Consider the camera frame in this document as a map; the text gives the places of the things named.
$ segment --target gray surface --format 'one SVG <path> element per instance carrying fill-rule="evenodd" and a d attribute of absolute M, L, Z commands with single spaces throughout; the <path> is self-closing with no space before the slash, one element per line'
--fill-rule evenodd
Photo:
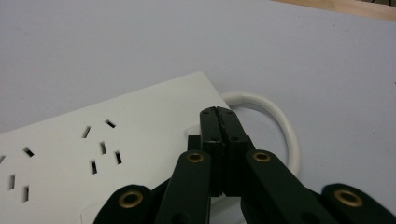
<path fill-rule="evenodd" d="M 347 183 L 395 214 L 395 36 L 394 22 L 268 1 L 1 1 L 0 133 L 202 70 L 290 116 L 309 188 Z M 284 159 L 276 125 L 236 111 Z"/>

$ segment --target power strip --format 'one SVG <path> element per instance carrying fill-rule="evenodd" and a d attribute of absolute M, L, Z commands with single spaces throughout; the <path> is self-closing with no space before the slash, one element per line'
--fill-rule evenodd
<path fill-rule="evenodd" d="M 92 223 L 116 189 L 169 178 L 213 105 L 198 72 L 1 134 L 0 223 Z"/>

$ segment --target wooden floor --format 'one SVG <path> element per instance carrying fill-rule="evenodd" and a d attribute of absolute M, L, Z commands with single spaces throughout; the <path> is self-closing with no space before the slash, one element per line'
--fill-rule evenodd
<path fill-rule="evenodd" d="M 305 7 L 344 12 L 386 21 L 396 21 L 396 7 L 356 0 L 275 0 Z"/>

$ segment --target white cable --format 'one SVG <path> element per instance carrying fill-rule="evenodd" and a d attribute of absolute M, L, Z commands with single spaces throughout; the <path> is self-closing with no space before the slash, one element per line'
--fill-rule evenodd
<path fill-rule="evenodd" d="M 288 168 L 295 175 L 300 173 L 301 157 L 297 136 L 285 113 L 270 100 L 253 93 L 232 91 L 221 95 L 227 105 L 254 104 L 268 111 L 279 124 L 288 146 Z"/>

